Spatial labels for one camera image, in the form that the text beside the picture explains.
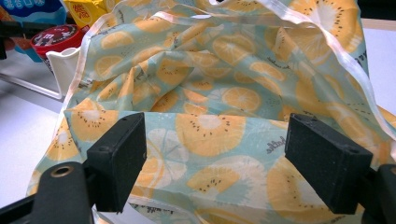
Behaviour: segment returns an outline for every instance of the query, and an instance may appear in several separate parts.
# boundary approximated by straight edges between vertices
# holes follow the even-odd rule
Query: black plastic clamp jaw
[[[0,209],[1,223],[93,223],[91,207],[122,212],[147,156],[144,114],[120,119],[87,152],[88,159],[50,167],[38,191]]]
[[[286,158],[335,214],[365,212],[362,223],[396,223],[396,165],[370,168],[373,154],[318,119],[290,115]]]

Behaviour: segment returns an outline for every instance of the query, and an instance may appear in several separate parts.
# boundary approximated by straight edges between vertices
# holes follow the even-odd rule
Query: fabric
[[[373,168],[394,162],[395,129],[367,70],[353,0],[121,2],[84,37],[29,192],[46,169],[85,161],[118,119],[144,111],[148,159],[128,202],[157,223],[358,222],[361,208],[329,211],[284,146],[289,115],[300,113],[372,151]]]

